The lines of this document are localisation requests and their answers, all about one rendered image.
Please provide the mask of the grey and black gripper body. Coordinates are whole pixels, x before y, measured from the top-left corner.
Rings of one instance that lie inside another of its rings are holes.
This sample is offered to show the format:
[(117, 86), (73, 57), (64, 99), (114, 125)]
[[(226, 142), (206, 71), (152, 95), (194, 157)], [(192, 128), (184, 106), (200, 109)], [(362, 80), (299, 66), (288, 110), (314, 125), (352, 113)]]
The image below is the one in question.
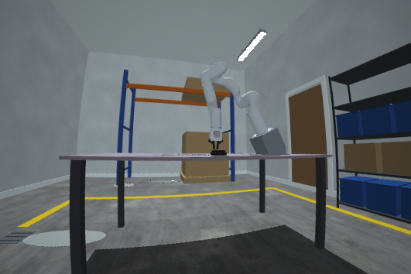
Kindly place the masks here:
[[(215, 138), (215, 137), (214, 137), (214, 132), (220, 132), (221, 137), (220, 137), (220, 138)], [(210, 129), (209, 139), (210, 139), (211, 141), (221, 141), (221, 140), (222, 140), (221, 128), (211, 128), (211, 129)]]

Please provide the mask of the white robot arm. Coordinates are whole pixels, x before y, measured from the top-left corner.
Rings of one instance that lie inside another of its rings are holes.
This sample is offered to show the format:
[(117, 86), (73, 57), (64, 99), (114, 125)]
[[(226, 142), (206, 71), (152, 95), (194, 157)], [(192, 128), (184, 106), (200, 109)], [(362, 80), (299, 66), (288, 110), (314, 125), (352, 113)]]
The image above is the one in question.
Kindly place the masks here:
[(211, 128), (221, 127), (221, 109), (217, 108), (217, 99), (214, 93), (213, 82), (225, 86), (233, 94), (235, 101), (240, 108), (246, 108), (250, 105), (247, 115), (256, 133), (254, 138), (270, 132), (272, 129), (267, 129), (258, 109), (258, 94), (255, 91), (249, 91), (242, 96), (240, 94), (239, 85), (232, 78), (222, 77), (227, 69), (228, 66), (225, 62), (219, 62), (205, 70), (200, 76), (207, 108), (211, 117)]

